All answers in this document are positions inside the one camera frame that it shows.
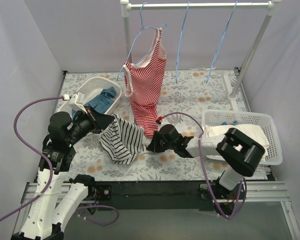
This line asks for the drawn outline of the black white striped tank top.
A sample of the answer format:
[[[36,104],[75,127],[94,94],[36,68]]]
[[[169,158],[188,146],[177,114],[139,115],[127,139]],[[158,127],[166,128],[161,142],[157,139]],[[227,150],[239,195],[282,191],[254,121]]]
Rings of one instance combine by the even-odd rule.
[[[129,165],[146,150],[144,130],[117,114],[100,134],[100,144],[116,165]]]

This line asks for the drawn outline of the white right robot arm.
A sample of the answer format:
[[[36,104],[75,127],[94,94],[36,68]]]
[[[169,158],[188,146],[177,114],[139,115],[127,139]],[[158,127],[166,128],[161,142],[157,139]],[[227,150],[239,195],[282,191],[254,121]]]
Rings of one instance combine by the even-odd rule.
[[[146,149],[153,153],[172,150],[182,158],[221,156],[228,168],[218,177],[213,192],[222,199],[233,195],[243,178],[253,176],[266,151],[261,144],[234,127],[217,136],[195,138],[182,136],[171,124],[156,131]]]

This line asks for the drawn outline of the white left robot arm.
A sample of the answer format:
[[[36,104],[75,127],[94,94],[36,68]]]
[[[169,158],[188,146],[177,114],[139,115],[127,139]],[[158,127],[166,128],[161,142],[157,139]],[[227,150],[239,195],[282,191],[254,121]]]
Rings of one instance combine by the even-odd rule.
[[[74,118],[65,111],[49,120],[48,135],[42,143],[34,201],[20,232],[13,240],[62,240],[64,229],[83,200],[96,200],[94,177],[79,174],[70,180],[70,188],[57,202],[62,185],[76,154],[74,145],[89,133],[99,134],[113,122],[114,116],[98,113],[90,107],[77,111]]]

